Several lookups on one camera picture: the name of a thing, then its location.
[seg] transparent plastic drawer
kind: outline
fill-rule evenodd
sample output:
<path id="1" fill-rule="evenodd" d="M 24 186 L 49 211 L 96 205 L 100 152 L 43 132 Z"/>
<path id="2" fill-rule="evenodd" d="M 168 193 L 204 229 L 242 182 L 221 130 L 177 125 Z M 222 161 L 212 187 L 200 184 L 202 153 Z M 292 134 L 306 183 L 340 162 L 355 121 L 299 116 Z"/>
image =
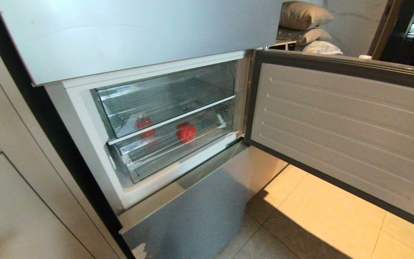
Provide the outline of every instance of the transparent plastic drawer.
<path id="1" fill-rule="evenodd" d="M 95 90 L 108 134 L 121 138 L 230 97 L 236 61 Z"/>
<path id="2" fill-rule="evenodd" d="M 234 102 L 220 103 L 109 146 L 134 183 L 232 131 Z"/>

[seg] pillow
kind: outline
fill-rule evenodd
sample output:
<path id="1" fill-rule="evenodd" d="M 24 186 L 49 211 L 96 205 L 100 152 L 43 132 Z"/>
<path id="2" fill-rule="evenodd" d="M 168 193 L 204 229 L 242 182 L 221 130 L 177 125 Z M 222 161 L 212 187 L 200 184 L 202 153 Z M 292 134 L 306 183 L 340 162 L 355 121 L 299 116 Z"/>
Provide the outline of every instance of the pillow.
<path id="1" fill-rule="evenodd" d="M 296 31 L 290 28 L 279 27 L 277 38 L 296 41 L 296 46 L 306 45 L 315 40 L 329 41 L 332 37 L 323 28 L 312 28 L 307 31 Z"/>
<path id="2" fill-rule="evenodd" d="M 337 46 L 326 41 L 313 41 L 309 43 L 306 47 L 304 47 L 302 52 L 319 53 L 327 55 L 343 54 Z"/>
<path id="3" fill-rule="evenodd" d="M 282 4 L 279 25 L 286 28 L 306 30 L 333 20 L 325 8 L 311 3 L 289 1 Z"/>

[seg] marble wall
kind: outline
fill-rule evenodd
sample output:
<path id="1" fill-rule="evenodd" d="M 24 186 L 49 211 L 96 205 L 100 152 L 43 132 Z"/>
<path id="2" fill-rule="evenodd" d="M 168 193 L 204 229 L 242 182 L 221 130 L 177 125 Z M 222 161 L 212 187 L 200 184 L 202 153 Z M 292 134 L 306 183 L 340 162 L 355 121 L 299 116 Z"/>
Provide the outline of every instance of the marble wall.
<path id="1" fill-rule="evenodd" d="M 387 0 L 324 0 L 334 19 L 321 26 L 346 56 L 368 54 Z"/>

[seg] beige tile floor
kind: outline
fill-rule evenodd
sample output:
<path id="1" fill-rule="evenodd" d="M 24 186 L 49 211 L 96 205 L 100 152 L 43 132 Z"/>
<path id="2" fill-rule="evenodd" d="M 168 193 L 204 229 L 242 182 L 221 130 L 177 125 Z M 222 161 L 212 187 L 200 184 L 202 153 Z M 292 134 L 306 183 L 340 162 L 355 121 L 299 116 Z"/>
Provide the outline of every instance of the beige tile floor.
<path id="1" fill-rule="evenodd" d="M 317 250 L 332 251 L 295 246 L 289 222 L 328 247 Z M 289 165 L 248 202 L 243 228 L 217 259 L 323 257 L 414 259 L 414 225 Z"/>

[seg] red object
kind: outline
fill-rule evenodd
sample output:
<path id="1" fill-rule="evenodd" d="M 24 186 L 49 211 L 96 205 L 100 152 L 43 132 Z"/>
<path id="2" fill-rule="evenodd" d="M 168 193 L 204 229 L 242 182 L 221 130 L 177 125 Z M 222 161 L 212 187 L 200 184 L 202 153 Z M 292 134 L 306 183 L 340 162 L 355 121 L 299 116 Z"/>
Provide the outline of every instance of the red object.
<path id="1" fill-rule="evenodd" d="M 177 125 L 177 136 L 182 143 L 187 143 L 196 138 L 196 128 L 189 122 Z"/>
<path id="2" fill-rule="evenodd" d="M 137 119 L 137 128 L 146 128 L 148 126 L 151 126 L 153 124 L 153 121 L 149 117 L 143 117 Z M 150 129 L 149 131 L 145 131 L 140 136 L 142 137 L 149 137 L 154 135 L 154 129 Z"/>

